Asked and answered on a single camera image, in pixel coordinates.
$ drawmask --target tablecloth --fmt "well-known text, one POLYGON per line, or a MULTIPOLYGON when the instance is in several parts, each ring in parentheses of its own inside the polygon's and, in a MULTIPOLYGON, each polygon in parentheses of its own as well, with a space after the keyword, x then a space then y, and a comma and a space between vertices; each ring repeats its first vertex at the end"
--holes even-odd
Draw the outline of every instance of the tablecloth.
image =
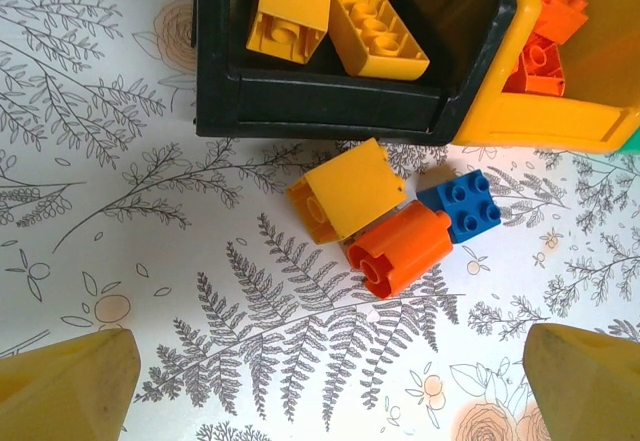
POLYGON ((0 357, 131 329, 125 441, 549 439, 531 325, 640 340, 640 160, 388 145, 412 193, 482 169, 502 225, 376 300, 284 193, 353 143, 198 138, 191 16, 0 0, 0 357))

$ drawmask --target toy storage bin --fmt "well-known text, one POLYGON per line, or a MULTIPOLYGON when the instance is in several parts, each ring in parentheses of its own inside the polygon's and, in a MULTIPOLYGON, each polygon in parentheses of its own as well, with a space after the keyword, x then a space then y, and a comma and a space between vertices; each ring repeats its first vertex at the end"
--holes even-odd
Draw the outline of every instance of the toy storage bin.
POLYGON ((518 11, 460 131, 461 145, 542 146, 606 153, 640 126, 640 0, 587 0, 589 20, 559 47, 563 98, 503 93, 541 9, 518 11))
POLYGON ((245 48, 253 0, 197 0, 200 136, 450 142, 516 0, 392 0, 431 65, 417 81, 348 76, 328 36, 306 65, 245 48))

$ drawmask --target leaf print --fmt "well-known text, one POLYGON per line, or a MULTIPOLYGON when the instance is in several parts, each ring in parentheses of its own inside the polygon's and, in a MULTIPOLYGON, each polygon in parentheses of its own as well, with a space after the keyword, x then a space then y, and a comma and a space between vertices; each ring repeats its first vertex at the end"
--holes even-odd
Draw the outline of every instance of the leaf print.
POLYGON ((84 289, 91 296, 96 297, 98 295, 98 285, 96 284, 96 280, 93 279, 89 273, 82 272, 82 277, 84 278, 84 289))
POLYGON ((81 318, 80 316, 62 316, 60 318, 63 323, 67 323, 69 326, 75 326, 76 328, 90 328, 93 326, 93 322, 81 318))

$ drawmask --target orange flower print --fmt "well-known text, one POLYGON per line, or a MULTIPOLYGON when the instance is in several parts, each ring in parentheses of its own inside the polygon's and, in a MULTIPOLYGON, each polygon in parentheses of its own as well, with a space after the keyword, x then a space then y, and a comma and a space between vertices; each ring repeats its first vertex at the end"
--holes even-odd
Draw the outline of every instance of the orange flower print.
POLYGON ((455 441, 517 441, 513 416, 497 404, 476 404, 465 413, 455 441))
POLYGON ((516 428, 518 441, 551 441, 540 409, 535 406, 522 417, 516 428))
POLYGON ((168 4, 153 23, 164 63, 178 71, 195 72, 196 50, 191 47, 193 0, 168 4))

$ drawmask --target black plastic bin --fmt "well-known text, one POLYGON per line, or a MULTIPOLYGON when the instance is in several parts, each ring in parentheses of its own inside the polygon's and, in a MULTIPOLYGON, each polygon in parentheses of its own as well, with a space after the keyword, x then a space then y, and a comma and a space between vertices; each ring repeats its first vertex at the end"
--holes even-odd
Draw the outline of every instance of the black plastic bin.
POLYGON ((196 0, 199 136, 450 142, 516 0, 393 0, 431 59, 413 82, 348 76, 329 36, 307 65, 245 48, 253 0, 196 0))

